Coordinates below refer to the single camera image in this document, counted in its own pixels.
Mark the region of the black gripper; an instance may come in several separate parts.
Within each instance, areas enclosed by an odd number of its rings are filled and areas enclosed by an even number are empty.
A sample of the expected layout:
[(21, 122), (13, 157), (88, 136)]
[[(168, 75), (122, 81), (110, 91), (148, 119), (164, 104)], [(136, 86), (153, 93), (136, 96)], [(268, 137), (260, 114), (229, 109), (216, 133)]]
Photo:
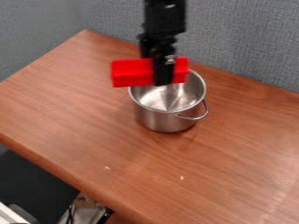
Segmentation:
[[(176, 43), (176, 36), (186, 30), (186, 0), (144, 0), (142, 33), (137, 36), (140, 55), (150, 57), (150, 51)], [(153, 84), (160, 87), (173, 81), (173, 55), (153, 56)]]

